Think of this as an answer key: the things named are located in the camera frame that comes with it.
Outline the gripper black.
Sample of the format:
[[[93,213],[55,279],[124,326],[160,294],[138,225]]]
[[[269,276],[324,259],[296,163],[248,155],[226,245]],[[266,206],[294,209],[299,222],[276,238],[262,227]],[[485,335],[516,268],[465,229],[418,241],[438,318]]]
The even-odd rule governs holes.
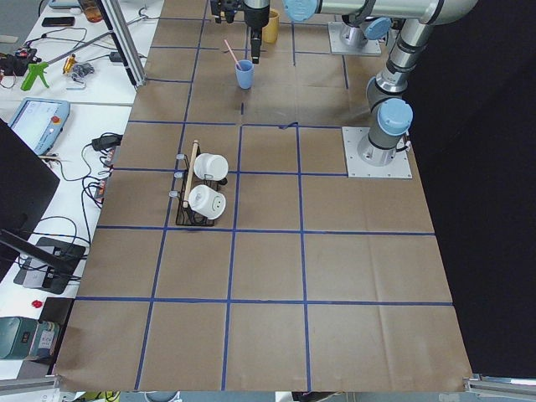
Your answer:
[[[261,0],[210,0],[211,14],[216,23],[233,23],[235,14],[242,12],[250,27],[250,54],[253,64],[260,62],[262,28],[269,22],[270,2]]]

